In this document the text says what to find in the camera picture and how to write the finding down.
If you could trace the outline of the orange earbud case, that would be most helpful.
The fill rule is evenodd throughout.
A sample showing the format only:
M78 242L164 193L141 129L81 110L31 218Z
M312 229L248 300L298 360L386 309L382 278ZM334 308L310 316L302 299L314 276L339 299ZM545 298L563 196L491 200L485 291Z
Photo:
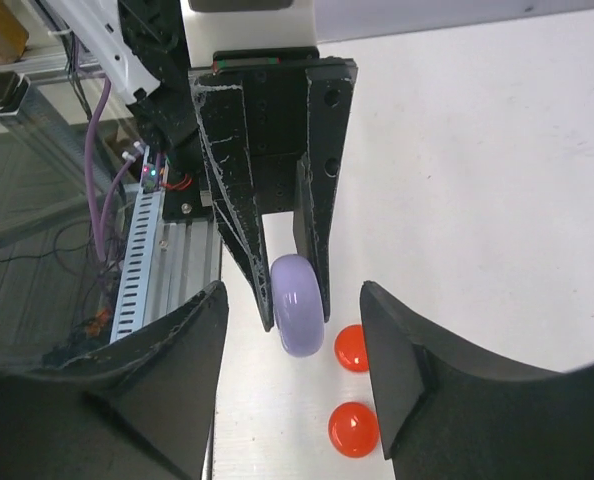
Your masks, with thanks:
M375 412L359 402L345 402L330 415L328 436L333 447L349 458L362 458L376 448L380 431Z
M364 330L360 324L343 328L338 333L333 348L335 357L342 368L354 373L369 371Z

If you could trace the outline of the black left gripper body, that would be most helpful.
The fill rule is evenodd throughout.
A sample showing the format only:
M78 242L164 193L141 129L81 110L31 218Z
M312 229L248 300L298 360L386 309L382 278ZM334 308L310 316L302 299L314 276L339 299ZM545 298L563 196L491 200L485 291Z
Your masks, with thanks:
M253 181L261 214L293 211L296 164L306 143L306 70L324 64L356 64L323 57L315 47L216 53L193 70L194 84L241 84L244 91Z

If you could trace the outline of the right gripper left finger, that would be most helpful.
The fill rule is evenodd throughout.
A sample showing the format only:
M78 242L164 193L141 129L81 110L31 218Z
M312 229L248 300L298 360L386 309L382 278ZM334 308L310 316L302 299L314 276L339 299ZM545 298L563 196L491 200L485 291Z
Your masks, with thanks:
M0 479L200 478L228 313L215 281L61 367L0 367Z

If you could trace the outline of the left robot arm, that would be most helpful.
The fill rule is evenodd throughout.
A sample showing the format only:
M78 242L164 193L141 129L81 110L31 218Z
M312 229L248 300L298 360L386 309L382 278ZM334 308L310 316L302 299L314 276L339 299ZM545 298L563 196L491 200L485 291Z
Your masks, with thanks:
M317 47L310 1L55 1L142 138L208 189L265 329L279 299L262 218L288 211L330 301L329 238L358 73Z

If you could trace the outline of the purple earbud case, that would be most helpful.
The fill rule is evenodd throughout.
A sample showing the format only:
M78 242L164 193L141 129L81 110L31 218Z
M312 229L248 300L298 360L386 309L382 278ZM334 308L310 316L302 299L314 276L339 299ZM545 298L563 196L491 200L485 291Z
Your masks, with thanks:
M276 326L285 351L297 358L323 345L325 320L320 289L310 262L297 254L277 258L271 266Z

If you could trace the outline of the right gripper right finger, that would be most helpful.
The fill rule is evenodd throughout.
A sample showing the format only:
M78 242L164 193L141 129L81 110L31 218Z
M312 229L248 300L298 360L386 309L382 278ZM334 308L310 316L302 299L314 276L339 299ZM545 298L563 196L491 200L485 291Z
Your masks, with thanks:
M486 350L376 282L360 292L384 457L399 479L594 479L594 364Z

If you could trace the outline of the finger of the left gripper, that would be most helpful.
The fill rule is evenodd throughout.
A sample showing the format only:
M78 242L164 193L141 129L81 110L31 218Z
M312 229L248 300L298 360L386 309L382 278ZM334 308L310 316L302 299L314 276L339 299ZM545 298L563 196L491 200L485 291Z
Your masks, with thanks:
M325 320L331 311L330 233L356 77L355 64L306 70L306 143L296 164L293 236L297 253L315 272Z
M218 231L254 294L265 331L272 295L264 228L253 181L241 84L191 86Z

